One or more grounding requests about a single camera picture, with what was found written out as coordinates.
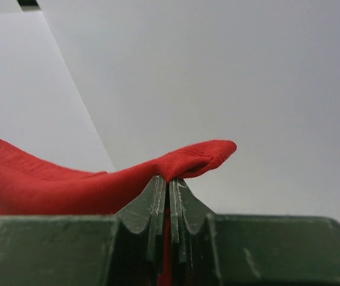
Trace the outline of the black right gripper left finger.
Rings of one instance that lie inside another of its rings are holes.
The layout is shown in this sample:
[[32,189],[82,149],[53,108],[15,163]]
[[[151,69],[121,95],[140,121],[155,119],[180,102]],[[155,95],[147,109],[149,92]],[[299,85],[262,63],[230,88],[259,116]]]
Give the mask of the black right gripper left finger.
[[166,182],[113,216],[0,216],[0,285],[157,285]]

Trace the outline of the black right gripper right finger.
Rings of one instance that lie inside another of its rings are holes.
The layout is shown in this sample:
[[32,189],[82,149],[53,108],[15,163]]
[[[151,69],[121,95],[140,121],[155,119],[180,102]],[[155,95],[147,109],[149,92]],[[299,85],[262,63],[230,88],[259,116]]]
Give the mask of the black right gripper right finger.
[[328,217],[216,214],[169,184],[174,285],[340,285],[340,223]]

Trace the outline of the red t-shirt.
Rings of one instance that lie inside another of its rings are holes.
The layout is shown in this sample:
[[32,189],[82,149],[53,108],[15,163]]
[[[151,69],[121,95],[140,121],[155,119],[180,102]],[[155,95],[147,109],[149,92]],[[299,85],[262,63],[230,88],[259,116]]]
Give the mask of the red t-shirt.
[[195,178],[218,168],[236,148],[233,141],[215,139],[107,173],[62,167],[0,139],[0,215],[112,215],[152,177]]

